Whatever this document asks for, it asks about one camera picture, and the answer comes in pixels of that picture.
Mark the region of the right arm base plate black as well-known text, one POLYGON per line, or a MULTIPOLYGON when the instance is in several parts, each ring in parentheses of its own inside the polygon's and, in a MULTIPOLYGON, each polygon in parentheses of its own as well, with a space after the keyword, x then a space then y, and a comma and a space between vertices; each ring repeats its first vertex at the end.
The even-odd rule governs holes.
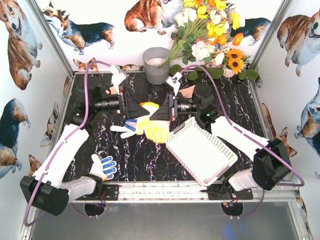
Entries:
POLYGON ((209 200, 233 200, 236 197, 238 197, 239 200, 252 200, 254 198, 250 188, 235 191, 227 184, 212 184, 207 187, 205 192, 208 194, 209 200))

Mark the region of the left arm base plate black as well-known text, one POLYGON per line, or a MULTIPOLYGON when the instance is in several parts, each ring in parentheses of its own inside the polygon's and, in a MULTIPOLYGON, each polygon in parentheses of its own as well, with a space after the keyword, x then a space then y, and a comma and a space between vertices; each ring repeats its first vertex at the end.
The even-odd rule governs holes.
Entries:
POLYGON ((102 184, 96 186, 93 193, 77 198, 77 201, 117 201, 119 196, 118 184, 102 184))

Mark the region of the yellow dotted white glove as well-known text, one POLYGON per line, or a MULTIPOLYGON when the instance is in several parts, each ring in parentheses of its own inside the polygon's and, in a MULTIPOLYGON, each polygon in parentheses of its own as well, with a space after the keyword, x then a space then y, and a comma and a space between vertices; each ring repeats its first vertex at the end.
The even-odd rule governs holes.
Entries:
POLYGON ((149 115, 137 118, 135 133, 145 134, 146 138, 155 144, 164 144, 170 138, 170 122, 150 119, 160 106, 154 102, 141 102, 139 105, 146 109, 149 115))

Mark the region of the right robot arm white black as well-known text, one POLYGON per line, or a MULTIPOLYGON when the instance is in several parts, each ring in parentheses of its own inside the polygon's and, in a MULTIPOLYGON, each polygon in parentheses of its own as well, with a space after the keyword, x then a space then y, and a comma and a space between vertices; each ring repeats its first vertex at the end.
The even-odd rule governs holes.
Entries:
POLYGON ((178 114, 194 115, 170 133, 165 146, 201 186, 213 184, 238 160, 226 145, 229 143, 252 161, 251 168, 227 178, 230 186, 236 192, 257 187, 272 190, 290 172, 285 143, 279 138, 260 137, 228 121, 213 102, 209 88, 197 84, 189 99, 168 94, 150 120, 174 121, 178 114))

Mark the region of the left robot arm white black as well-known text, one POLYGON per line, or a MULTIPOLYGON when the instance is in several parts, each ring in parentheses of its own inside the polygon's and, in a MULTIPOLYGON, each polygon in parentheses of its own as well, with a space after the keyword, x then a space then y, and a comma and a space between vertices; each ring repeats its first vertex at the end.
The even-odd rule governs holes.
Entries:
POLYGON ((84 115, 78 121, 66 124, 63 132, 48 155, 45 162, 32 176, 24 176, 20 188, 27 201, 24 218, 27 220, 31 207, 40 209, 54 216, 60 215, 67 205, 78 198, 98 198, 103 190, 103 183, 114 178, 117 172, 116 161, 111 156, 99 158, 91 156, 92 165, 88 174, 76 180, 63 182, 63 177, 74 156, 88 139, 90 113, 97 114, 104 110, 120 110, 129 123, 136 123, 139 117, 150 112, 140 103, 136 103, 121 87, 112 98, 103 98, 94 104, 90 103, 88 83, 85 82, 84 115))

